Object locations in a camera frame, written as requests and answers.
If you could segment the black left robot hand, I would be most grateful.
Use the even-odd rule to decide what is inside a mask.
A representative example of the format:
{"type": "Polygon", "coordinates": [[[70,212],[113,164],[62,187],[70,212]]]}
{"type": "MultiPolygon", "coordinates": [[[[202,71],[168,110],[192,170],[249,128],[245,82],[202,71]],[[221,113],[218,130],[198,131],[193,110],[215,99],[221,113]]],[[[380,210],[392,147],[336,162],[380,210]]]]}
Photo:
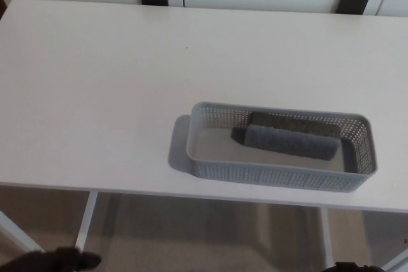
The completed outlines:
{"type": "Polygon", "coordinates": [[[53,251],[25,253],[1,265],[5,272],[90,271],[101,263],[100,255],[77,247],[59,247],[53,251]]]}

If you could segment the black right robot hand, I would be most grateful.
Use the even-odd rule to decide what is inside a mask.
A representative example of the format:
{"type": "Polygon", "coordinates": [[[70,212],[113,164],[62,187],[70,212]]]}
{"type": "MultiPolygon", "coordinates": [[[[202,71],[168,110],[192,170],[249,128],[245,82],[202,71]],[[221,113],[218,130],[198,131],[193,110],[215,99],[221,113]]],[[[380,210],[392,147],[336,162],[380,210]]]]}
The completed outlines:
{"type": "Polygon", "coordinates": [[[322,272],[384,272],[384,270],[377,266],[359,266],[355,262],[336,262],[334,266],[322,272]]]}

